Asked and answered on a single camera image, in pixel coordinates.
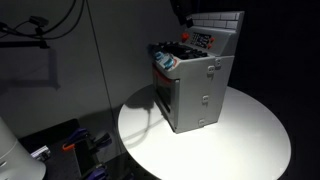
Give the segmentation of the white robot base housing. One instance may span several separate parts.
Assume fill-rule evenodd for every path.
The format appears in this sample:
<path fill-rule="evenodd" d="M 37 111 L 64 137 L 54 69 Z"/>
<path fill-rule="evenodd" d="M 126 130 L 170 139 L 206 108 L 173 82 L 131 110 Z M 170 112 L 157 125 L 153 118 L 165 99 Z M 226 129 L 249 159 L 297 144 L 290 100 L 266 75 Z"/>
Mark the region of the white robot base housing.
<path fill-rule="evenodd" d="M 0 180 L 43 180 L 44 163 L 34 159 L 0 118 Z"/>

